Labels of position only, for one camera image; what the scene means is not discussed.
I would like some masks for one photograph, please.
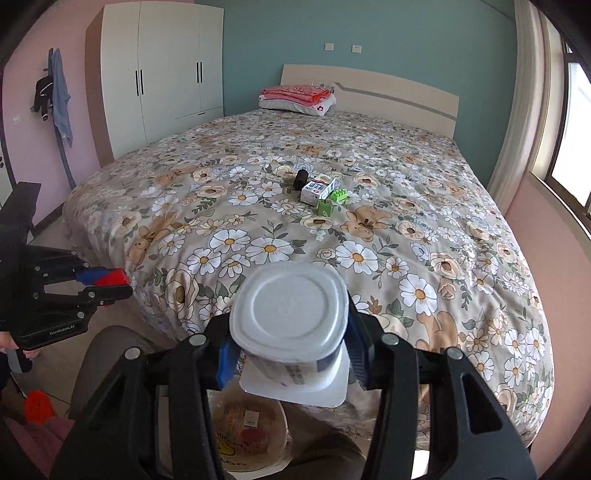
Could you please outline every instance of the plastic container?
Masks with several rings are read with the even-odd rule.
[[[229,472],[253,472],[280,460],[288,440],[281,403],[249,395],[237,381],[209,392],[220,460]]]
[[[241,387],[306,405],[343,403],[348,308],[347,287],[336,270],[303,262],[256,270],[230,313],[230,332],[246,353]]]

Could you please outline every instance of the baseboard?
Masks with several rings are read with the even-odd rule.
[[[33,237],[38,236],[43,230],[45,230],[48,226],[50,226],[53,222],[55,222],[59,217],[61,217],[61,209],[64,207],[62,203],[59,207],[53,210],[49,215],[47,215],[41,222],[36,224],[35,226],[31,227],[31,233]]]

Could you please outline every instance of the floral bedspread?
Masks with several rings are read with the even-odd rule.
[[[349,199],[316,216],[292,188],[300,169]],[[509,226],[454,142],[390,121],[257,110],[122,157],[64,206],[91,261],[124,267],[145,320],[176,338],[226,312],[268,262],[335,268],[358,310],[418,348],[459,346],[533,440],[552,397],[548,325]],[[357,382],[317,417],[368,437],[378,392]],[[418,446],[428,446],[428,392]]]

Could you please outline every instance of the white yogurt cup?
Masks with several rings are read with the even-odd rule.
[[[278,400],[340,405],[349,373],[348,301],[336,270],[303,262],[257,269],[230,312],[230,333],[247,356],[241,387]]]

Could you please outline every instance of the curtain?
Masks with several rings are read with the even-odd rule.
[[[534,145],[544,90],[544,42],[540,13],[529,0],[515,0],[517,72],[511,116],[488,192],[507,212]]]

